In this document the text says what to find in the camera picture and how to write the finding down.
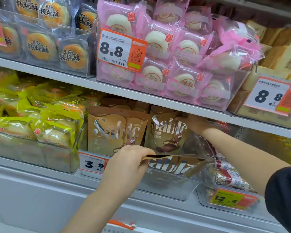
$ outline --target hand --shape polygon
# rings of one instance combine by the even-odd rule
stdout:
[[[149,161],[141,161],[147,155],[155,155],[155,152],[139,145],[122,147],[109,160],[97,190],[123,203],[134,192],[147,170]]]
[[[214,128],[214,126],[208,122],[207,118],[194,114],[188,114],[187,117],[176,117],[176,120],[185,123],[189,129],[201,136],[203,136],[203,133],[207,129]]]

